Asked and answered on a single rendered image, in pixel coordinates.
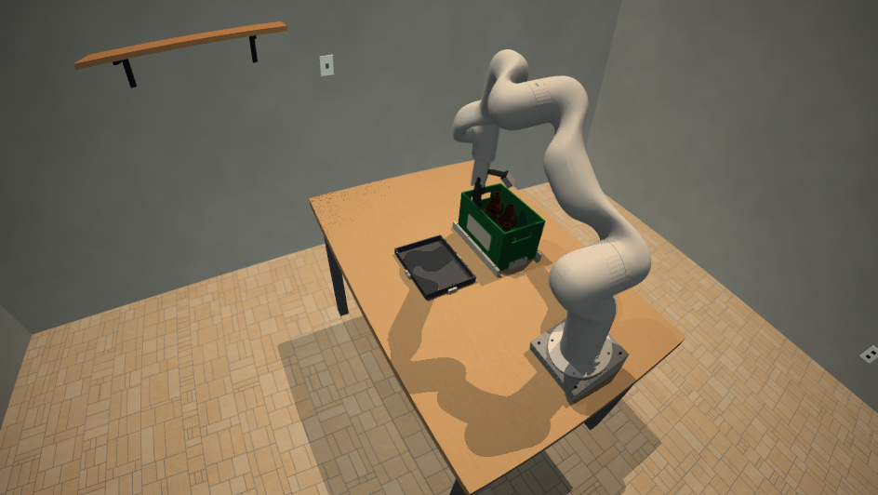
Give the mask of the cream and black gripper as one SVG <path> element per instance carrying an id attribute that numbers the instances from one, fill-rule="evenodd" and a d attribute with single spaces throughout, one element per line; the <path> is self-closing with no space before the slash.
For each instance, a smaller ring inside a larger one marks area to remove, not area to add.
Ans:
<path id="1" fill-rule="evenodd" d="M 485 193 L 485 187 L 486 187 L 485 184 L 486 184 L 486 180 L 487 180 L 487 176 L 488 176 L 487 171 L 489 170 L 490 163 L 493 162 L 494 160 L 482 161 L 482 160 L 476 159 L 474 157 L 472 157 L 472 158 L 474 159 L 474 165 L 473 165 L 473 170 L 472 170 L 471 186 L 475 187 L 473 189 L 473 193 L 472 193 L 472 201 L 474 203 L 480 204 L 482 194 Z"/>

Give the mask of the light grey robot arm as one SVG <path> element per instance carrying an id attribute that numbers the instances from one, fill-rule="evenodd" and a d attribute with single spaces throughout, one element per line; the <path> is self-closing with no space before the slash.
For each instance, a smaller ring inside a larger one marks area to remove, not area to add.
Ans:
<path id="1" fill-rule="evenodd" d="M 612 356 L 608 333 L 618 309 L 615 295 L 647 277 L 651 254 L 595 177 L 583 141 L 589 111 L 584 87 L 569 76 L 526 82 L 528 74 L 528 64 L 519 53 L 510 49 L 497 53 L 488 68 L 482 99 L 457 113 L 453 138 L 472 143 L 474 158 L 491 161 L 496 158 L 501 128 L 553 125 L 554 136 L 543 157 L 552 192 L 562 210 L 591 226 L 600 241 L 565 254 L 551 268 L 550 288 L 567 315 L 552 332 L 548 354 L 566 376 L 586 379 L 608 365 Z"/>

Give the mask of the green crate with dividers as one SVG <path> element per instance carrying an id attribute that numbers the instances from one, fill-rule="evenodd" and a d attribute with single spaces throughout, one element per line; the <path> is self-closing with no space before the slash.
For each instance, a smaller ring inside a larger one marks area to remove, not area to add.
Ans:
<path id="1" fill-rule="evenodd" d="M 482 206 L 485 208 L 494 192 L 500 193 L 503 211 L 508 204 L 514 205 L 516 227 L 504 233 L 502 226 L 499 228 L 486 215 L 487 211 L 484 213 L 471 200 L 473 190 L 461 192 L 458 225 L 501 271 L 509 268 L 512 261 L 523 257 L 528 257 L 528 261 L 534 259 L 545 220 L 502 183 L 486 186 L 485 194 L 490 192 L 490 197 L 482 199 Z"/>

